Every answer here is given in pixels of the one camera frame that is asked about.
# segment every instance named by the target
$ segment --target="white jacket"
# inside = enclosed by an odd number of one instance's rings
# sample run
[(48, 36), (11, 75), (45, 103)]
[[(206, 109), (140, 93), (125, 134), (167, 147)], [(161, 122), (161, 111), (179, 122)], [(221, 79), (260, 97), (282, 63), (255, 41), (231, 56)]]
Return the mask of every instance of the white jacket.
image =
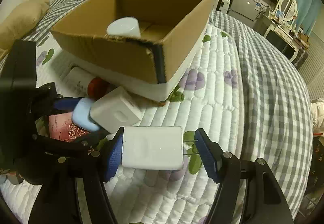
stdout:
[(324, 132), (324, 99), (318, 98), (311, 102), (314, 133)]

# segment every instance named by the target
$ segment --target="white box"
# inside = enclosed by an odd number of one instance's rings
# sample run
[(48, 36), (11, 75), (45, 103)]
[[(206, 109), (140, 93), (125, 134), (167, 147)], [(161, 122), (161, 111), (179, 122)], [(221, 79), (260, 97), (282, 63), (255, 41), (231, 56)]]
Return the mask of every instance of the white box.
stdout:
[(142, 118), (142, 112), (123, 87), (118, 87), (96, 101), (90, 117), (109, 133), (116, 133), (121, 126), (130, 126)]
[(227, 11), (229, 9), (230, 4), (231, 4), (230, 0), (222, 0), (221, 1), (221, 6), (219, 7), (219, 11), (224, 13), (224, 14), (227, 14)]
[(219, 0), (214, 0), (214, 3), (213, 3), (214, 9), (216, 9), (216, 8), (217, 8), (217, 5), (218, 5), (218, 1), (219, 1)]
[(149, 170), (182, 169), (182, 127), (125, 127), (121, 165)]

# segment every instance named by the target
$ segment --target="red lid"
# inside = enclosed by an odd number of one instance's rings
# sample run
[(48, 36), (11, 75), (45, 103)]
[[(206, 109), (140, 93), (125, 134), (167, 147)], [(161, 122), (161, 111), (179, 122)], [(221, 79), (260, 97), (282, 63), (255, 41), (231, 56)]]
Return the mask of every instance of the red lid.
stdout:
[(109, 82), (106, 82), (105, 80), (99, 77), (95, 77), (88, 84), (88, 95), (91, 98), (98, 100), (106, 94), (108, 86)]

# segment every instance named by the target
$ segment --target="beige pillow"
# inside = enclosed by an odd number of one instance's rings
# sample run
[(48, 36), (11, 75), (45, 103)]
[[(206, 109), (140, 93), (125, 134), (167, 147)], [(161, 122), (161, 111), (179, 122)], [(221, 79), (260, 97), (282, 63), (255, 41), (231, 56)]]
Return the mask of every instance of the beige pillow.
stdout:
[(49, 9), (50, 0), (28, 0), (13, 9), (0, 24), (0, 60), (8, 54), (15, 39), (30, 32)]

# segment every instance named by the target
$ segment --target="green leaf print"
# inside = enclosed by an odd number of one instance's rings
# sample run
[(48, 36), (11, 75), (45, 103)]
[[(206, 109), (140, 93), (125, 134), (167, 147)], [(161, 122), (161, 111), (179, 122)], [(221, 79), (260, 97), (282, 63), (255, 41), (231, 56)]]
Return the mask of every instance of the green leaf print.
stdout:
[[(197, 150), (196, 146), (193, 145), (188, 153), (197, 153), (197, 152), (198, 152), (198, 150)], [(200, 158), (200, 155), (190, 156), (190, 161), (189, 161), (189, 165), (188, 165), (189, 173), (192, 175), (197, 174), (199, 172), (202, 164), (203, 164), (203, 162)]]
[[(184, 141), (192, 141), (195, 139), (195, 131), (187, 131), (183, 134)], [(187, 145), (192, 146), (194, 142), (186, 142)]]
[(108, 142), (108, 139), (105, 137), (99, 141), (99, 144), (95, 147), (95, 150), (100, 151), (100, 149)]
[(50, 49), (45, 57), (45, 59), (42, 62), (42, 65), (44, 65), (46, 62), (48, 62), (54, 55), (54, 49)]
[(174, 90), (170, 93), (167, 100), (170, 102), (182, 102), (184, 100), (184, 94), (182, 92), (179, 92), (177, 90), (180, 89), (180, 85), (178, 84)]
[(224, 37), (228, 37), (228, 35), (225, 33), (225, 32), (223, 32), (223, 31), (221, 31), (221, 36), (224, 38)]
[(203, 38), (203, 42), (206, 42), (206, 41), (210, 41), (211, 40), (211, 37), (209, 35), (205, 35), (205, 37)]
[(42, 46), (48, 38), (49, 38), (49, 36), (46, 36), (45, 38), (43, 38), (41, 40), (41, 42), (37, 45), (37, 47)]

